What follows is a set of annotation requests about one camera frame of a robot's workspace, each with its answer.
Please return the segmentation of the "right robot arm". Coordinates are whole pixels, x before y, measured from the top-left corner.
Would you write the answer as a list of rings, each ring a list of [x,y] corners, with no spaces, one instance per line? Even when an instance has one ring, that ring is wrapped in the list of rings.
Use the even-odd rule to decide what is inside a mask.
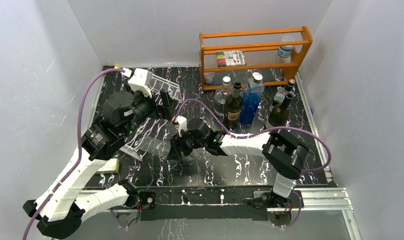
[[[248,155],[265,158],[276,170],[270,193],[255,196],[248,204],[255,208],[286,208],[309,155],[308,146],[284,129],[260,134],[231,134],[211,129],[202,119],[175,116],[178,127],[170,138],[169,160],[182,160],[193,150],[204,149],[214,156]]]

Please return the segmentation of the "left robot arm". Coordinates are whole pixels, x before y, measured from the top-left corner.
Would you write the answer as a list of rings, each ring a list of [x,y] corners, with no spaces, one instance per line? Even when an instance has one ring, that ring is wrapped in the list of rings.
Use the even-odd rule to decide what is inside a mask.
[[[140,192],[128,180],[83,198],[78,195],[147,118],[171,120],[181,102],[181,93],[171,90],[151,94],[139,90],[113,93],[92,126],[78,134],[77,160],[68,163],[46,193],[24,203],[24,211],[37,220],[40,233],[62,240],[100,212],[116,206],[138,206]]]

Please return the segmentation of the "clear glass bottle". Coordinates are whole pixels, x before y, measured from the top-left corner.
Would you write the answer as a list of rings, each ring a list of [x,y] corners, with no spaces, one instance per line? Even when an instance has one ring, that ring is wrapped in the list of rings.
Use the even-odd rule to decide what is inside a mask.
[[[151,136],[145,136],[139,140],[137,148],[160,158],[167,158],[171,144]]]

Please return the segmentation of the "blue square bottle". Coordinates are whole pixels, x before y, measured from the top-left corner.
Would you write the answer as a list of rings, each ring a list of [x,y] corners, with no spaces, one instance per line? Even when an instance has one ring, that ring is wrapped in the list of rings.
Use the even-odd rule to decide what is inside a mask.
[[[263,76],[259,72],[253,72],[248,79],[243,93],[243,105],[240,114],[240,124],[249,125],[253,122],[258,106],[265,90]]]

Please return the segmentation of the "dark green wine bottle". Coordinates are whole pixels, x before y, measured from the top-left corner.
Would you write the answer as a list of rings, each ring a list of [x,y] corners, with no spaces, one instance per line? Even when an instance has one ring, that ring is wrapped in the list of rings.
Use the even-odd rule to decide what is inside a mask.
[[[243,104],[241,87],[241,83],[236,82],[232,93],[226,98],[223,124],[227,129],[235,128],[239,120]]]

